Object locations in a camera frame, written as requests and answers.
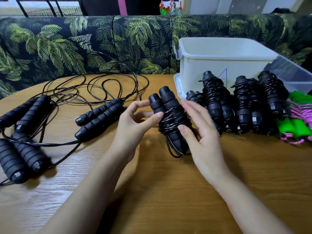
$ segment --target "wire basket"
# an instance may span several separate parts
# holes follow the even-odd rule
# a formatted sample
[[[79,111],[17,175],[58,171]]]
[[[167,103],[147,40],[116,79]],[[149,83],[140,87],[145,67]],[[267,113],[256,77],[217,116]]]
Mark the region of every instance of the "wire basket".
[[[58,10],[58,8],[54,8],[55,14],[57,16],[80,16],[83,15],[81,12],[80,7],[61,7],[61,12]],[[29,17],[54,17],[53,12],[50,8],[44,8],[37,11],[31,11],[27,13]]]

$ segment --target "hand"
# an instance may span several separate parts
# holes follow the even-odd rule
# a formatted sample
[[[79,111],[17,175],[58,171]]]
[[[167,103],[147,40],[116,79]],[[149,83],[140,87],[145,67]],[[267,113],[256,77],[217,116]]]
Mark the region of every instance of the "hand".
[[[130,162],[135,149],[142,140],[144,134],[152,127],[158,127],[158,123],[163,117],[163,112],[154,114],[153,111],[139,111],[138,108],[149,106],[149,101],[134,101],[121,114],[117,127],[117,132],[110,147],[110,153],[117,153],[124,156]]]
[[[214,185],[218,179],[230,174],[220,147],[219,133],[207,109],[192,101],[182,100],[181,104],[198,127],[200,140],[187,126],[179,125],[178,129],[189,145],[195,165],[206,180]]]

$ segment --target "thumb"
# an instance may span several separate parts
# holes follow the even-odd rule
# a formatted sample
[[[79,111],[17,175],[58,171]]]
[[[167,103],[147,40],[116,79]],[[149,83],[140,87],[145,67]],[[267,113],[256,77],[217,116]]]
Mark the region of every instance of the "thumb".
[[[198,146],[199,142],[197,141],[197,138],[189,127],[185,125],[178,125],[177,128],[179,129],[181,135],[185,138],[190,149],[194,149],[195,146]]]
[[[155,113],[153,116],[140,123],[139,125],[142,127],[144,133],[147,132],[152,127],[156,126],[162,119],[163,112]]]

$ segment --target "person's right hand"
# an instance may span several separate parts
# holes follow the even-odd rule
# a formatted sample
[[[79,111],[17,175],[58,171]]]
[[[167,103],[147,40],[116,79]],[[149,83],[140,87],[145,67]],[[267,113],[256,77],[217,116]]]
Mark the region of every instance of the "person's right hand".
[[[182,136],[186,139],[192,153],[195,165],[212,185],[220,178],[231,174],[226,165],[219,143],[219,133],[216,130],[208,110],[199,104],[182,100],[181,105],[198,127],[198,141],[192,130],[185,125],[179,125]]]

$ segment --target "forearm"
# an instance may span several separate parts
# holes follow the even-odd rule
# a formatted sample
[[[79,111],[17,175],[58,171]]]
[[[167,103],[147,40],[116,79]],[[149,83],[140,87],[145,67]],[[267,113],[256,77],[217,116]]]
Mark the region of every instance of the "forearm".
[[[125,165],[105,154],[39,233],[95,233]]]
[[[243,233],[293,233],[234,175],[225,176],[214,187]]]

